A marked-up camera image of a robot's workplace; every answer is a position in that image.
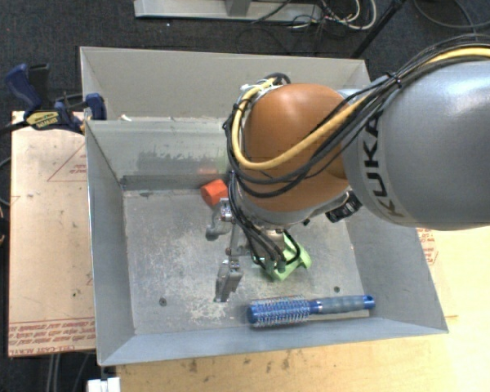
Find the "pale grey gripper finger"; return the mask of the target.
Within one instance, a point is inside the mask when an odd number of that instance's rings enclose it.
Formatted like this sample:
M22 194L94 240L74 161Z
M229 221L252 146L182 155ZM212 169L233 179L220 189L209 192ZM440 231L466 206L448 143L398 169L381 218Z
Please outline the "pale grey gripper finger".
M229 292L227 287L229 276L229 262L222 261L219 266L216 276L216 288L215 288L215 302L226 302L229 299Z
M236 289L243 276L243 270L239 260L229 262L229 285L230 291L236 292Z

